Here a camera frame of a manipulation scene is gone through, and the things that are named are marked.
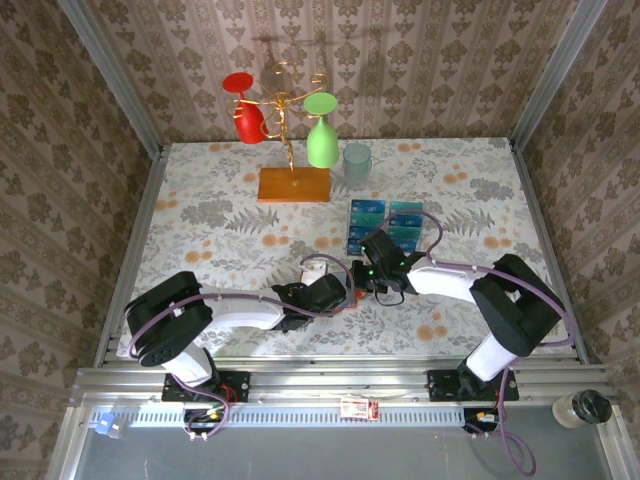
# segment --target wall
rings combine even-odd
[[[640,452],[640,2],[609,0],[524,155]]]
[[[0,478],[43,478],[149,159],[55,1],[0,2]]]
[[[343,138],[508,136],[577,0],[88,3],[170,143],[236,138],[222,80],[279,60],[329,74]]]

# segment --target blue card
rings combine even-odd
[[[389,227],[389,236],[392,239],[420,240],[422,229],[417,227]]]
[[[395,243],[396,246],[404,253],[413,253],[416,251],[416,247],[418,246],[417,241],[407,239],[394,239],[393,243]]]
[[[359,238],[347,239],[347,255],[357,255],[359,257],[362,256],[362,248],[360,247]]]
[[[400,215],[389,220],[389,225],[392,227],[422,227],[422,220],[420,215]]]
[[[384,200],[351,200],[351,211],[355,213],[384,213]]]
[[[376,227],[384,220],[384,213],[351,213],[350,225],[357,227]]]
[[[423,210],[424,204],[422,202],[391,202],[389,207],[389,213],[394,214],[402,212],[403,210]]]
[[[375,227],[358,227],[355,225],[351,225],[349,227],[349,237],[360,239],[367,233],[372,232],[374,228]]]

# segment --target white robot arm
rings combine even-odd
[[[439,265],[423,253],[407,257],[381,230],[364,237],[361,244],[371,263],[353,262],[355,288],[376,295],[391,288],[403,299],[405,293],[443,295],[478,306],[491,333],[459,368],[461,382],[469,390],[482,388],[516,358],[528,356],[560,318],[531,292],[492,275],[462,264]],[[519,257],[505,255],[495,268],[557,299]],[[174,275],[127,307],[139,361],[144,366],[162,365],[187,385],[199,385],[211,377],[213,365],[192,341],[208,325],[286,332],[315,316],[330,316],[347,292],[334,275],[318,277],[310,285],[276,285],[252,292],[201,286],[191,272]],[[520,298],[514,302],[508,294],[516,290]],[[157,321],[162,314],[165,317]],[[149,329],[154,319],[157,325]]]

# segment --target metal rail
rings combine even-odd
[[[547,229],[546,223],[544,221],[544,216],[542,215],[542,210],[540,209],[540,203],[538,203],[538,197],[536,196],[536,192],[533,188],[533,182],[531,181],[529,171],[527,170],[527,165],[525,164],[524,157],[522,156],[522,149],[517,145],[512,144],[511,142],[510,145],[513,160],[516,165],[516,170],[518,171],[518,176],[520,177],[522,190],[524,192],[525,198],[527,199],[527,205],[529,205],[529,212],[531,213],[531,218],[533,219],[533,225],[536,229],[536,233],[538,234],[538,239],[540,240],[540,248],[542,250],[545,263],[547,264],[549,278],[551,278],[554,290],[560,297],[560,300],[562,300],[562,305],[564,306],[565,310],[571,317],[576,318],[567,286],[565,285],[564,279],[562,277],[562,271],[560,269],[560,264],[558,263],[558,257],[556,257],[555,251],[553,250],[553,244],[551,243],[549,230]],[[573,343],[580,361],[582,363],[589,363],[589,354],[587,353],[587,347],[584,344],[582,335],[578,335],[578,337],[574,339]]]
[[[93,361],[94,367],[102,365],[105,360],[108,344],[113,338],[112,335],[117,334],[122,328],[124,322],[122,312],[124,312],[124,307],[131,300],[131,293],[133,292],[138,268],[142,260],[142,253],[144,252],[144,245],[147,241],[153,209],[158,199],[158,192],[162,186],[170,151],[171,146],[164,147],[162,153],[151,165],[147,184],[144,188],[142,199],[140,200],[140,207],[138,208],[138,213],[133,223],[133,228],[131,229],[131,237],[129,238],[127,251],[122,260],[118,281],[116,282],[116,287],[111,297],[111,304],[109,305],[109,312],[107,313],[107,318],[102,330],[100,343],[96,350],[96,356]]]
[[[216,359],[216,365],[220,370],[252,373],[250,405],[327,407],[337,406],[345,395],[354,395],[375,399],[381,407],[435,407],[457,403],[431,402],[426,372],[456,368],[460,360],[428,357],[355,360],[246,357]],[[518,402],[507,402],[507,405],[551,405],[560,396],[587,388],[613,397],[602,365],[581,365],[572,359],[541,357],[522,360],[514,371],[521,398]],[[159,403],[164,377],[163,369],[143,368],[134,362],[80,369],[70,405],[137,407]]]

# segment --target floral tablecloth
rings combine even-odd
[[[365,191],[347,190],[332,168],[330,203],[257,201],[262,166],[286,166],[278,142],[174,144],[135,282],[133,297],[192,270],[220,287],[256,289],[297,281],[313,252],[351,262],[345,250],[354,198],[424,201],[446,233],[436,257],[490,264],[524,258],[549,283],[547,268],[508,144],[503,138],[363,140],[373,158]],[[304,142],[296,161],[306,164]],[[423,245],[435,238],[425,222]],[[356,310],[281,332],[210,326],[198,338],[216,355],[466,355],[488,333],[477,308],[440,296],[408,296],[385,308],[374,298]],[[563,326],[550,339],[566,336]],[[123,328],[119,354],[130,339]]]

